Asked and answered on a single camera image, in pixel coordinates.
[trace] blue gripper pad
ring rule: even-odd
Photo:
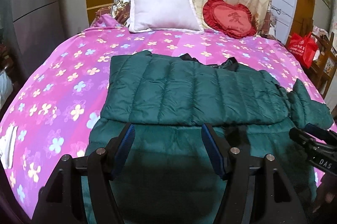
[[[201,139],[213,166],[214,172],[222,179],[225,175],[223,157],[206,125],[201,126]]]
[[[132,144],[134,143],[135,135],[136,131],[134,129],[134,125],[131,124],[127,132],[125,133],[125,136],[121,141],[121,144],[119,145],[115,155],[114,168],[111,171],[113,179],[115,179],[122,172],[126,159],[131,150]]]

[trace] flower pattern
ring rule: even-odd
[[[76,121],[79,118],[79,116],[82,115],[83,113],[84,113],[84,109],[81,108],[81,105],[76,105],[75,109],[73,109],[70,112],[70,115],[72,115],[73,121]]]
[[[9,180],[11,182],[11,187],[14,188],[15,184],[16,184],[16,179],[14,177],[14,172],[12,171],[11,176],[9,177]]]
[[[82,88],[84,88],[86,85],[83,81],[80,81],[77,85],[74,86],[74,89],[77,91],[77,92],[81,92],[82,91]]]
[[[22,188],[22,185],[20,184],[19,187],[16,189],[17,191],[17,194],[19,195],[19,199],[20,201],[23,203],[25,198],[26,198],[26,195],[25,193],[23,192],[23,188]]]
[[[25,107],[25,104],[24,104],[24,103],[20,103],[20,105],[19,105],[19,107],[18,107],[18,110],[19,110],[20,112],[22,112],[24,107]]]
[[[47,84],[46,87],[43,89],[43,91],[49,91],[54,84]]]
[[[97,62],[108,62],[109,61],[109,56],[100,56],[100,58],[97,60]]]
[[[212,55],[212,53],[209,53],[209,52],[207,52],[207,51],[201,52],[200,54],[201,54],[201,55],[204,55],[205,57],[209,57],[209,56]]]
[[[104,41],[103,39],[97,39],[96,41],[99,42],[100,44],[105,44],[106,43],[106,41]]]
[[[95,52],[96,50],[94,49],[88,49],[87,52],[85,53],[85,55],[91,55]]]
[[[96,124],[96,122],[100,119],[100,115],[96,115],[95,112],[92,112],[90,115],[89,115],[89,118],[90,120],[87,121],[87,127],[89,129],[92,129],[94,128],[94,125]]]
[[[36,105],[33,105],[29,110],[29,115],[32,116],[37,111]]]
[[[227,59],[230,58],[230,57],[232,57],[231,54],[227,54],[227,53],[223,53],[222,55],[225,56]]]
[[[71,82],[73,79],[76,79],[79,75],[75,72],[72,75],[68,76],[68,82]]]
[[[30,178],[33,178],[33,181],[35,183],[38,183],[39,181],[39,176],[38,176],[38,173],[41,172],[41,166],[38,166],[36,168],[36,170],[34,169],[34,162],[32,162],[30,165],[29,165],[29,170],[28,170],[28,176]]]
[[[77,65],[74,66],[74,68],[79,69],[81,66],[83,66],[83,63],[78,63]]]
[[[22,92],[18,99],[22,100],[24,95],[26,95],[26,92]]]
[[[61,152],[61,146],[64,143],[64,138],[53,138],[53,144],[49,146],[49,151],[54,151],[59,154]]]
[[[175,46],[175,45],[168,45],[167,46],[167,48],[168,49],[172,49],[172,50],[174,50],[174,49],[176,49],[176,48],[178,48],[177,46]]]
[[[44,103],[42,105],[42,109],[37,114],[40,115],[42,113],[43,115],[46,115],[51,107],[52,107],[51,104]]]
[[[77,58],[78,56],[80,56],[82,53],[83,53],[82,50],[79,50],[79,51],[75,52],[74,53],[75,58]]]
[[[89,75],[94,75],[95,73],[98,73],[98,72],[100,72],[100,70],[97,68],[88,69],[87,71]]]
[[[44,79],[44,75],[41,75],[40,78],[38,78],[38,81],[41,82]]]
[[[23,142],[26,134],[27,134],[27,130],[21,130],[20,135],[18,136],[17,139],[20,140],[21,142]]]
[[[65,71],[67,71],[67,70],[66,70],[66,69],[60,70],[60,71],[56,74],[56,76],[62,76],[62,75],[65,73]]]

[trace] white cloth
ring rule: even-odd
[[[0,157],[4,169],[11,169],[13,165],[14,144],[17,126],[10,125],[6,134],[0,138]]]
[[[8,77],[6,72],[3,70],[0,72],[0,109],[3,107],[4,103],[8,97],[13,92],[13,84],[11,79]]]

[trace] bed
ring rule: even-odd
[[[104,14],[54,50],[25,83],[0,123],[1,135],[10,124],[18,126],[13,167],[6,175],[29,217],[39,189],[60,157],[85,154],[89,133],[106,99],[110,57],[142,50],[169,56],[189,53],[203,64],[220,64],[234,56],[242,64],[268,71],[287,91],[299,78],[310,97],[323,102],[295,58],[277,41],[237,40],[214,30],[203,35],[176,31],[131,34]],[[317,184],[322,175],[315,170]]]

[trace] red decoration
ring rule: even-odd
[[[241,39],[256,33],[251,24],[252,14],[242,4],[233,6],[224,0],[208,0],[203,6],[203,19],[211,28],[232,38]]]

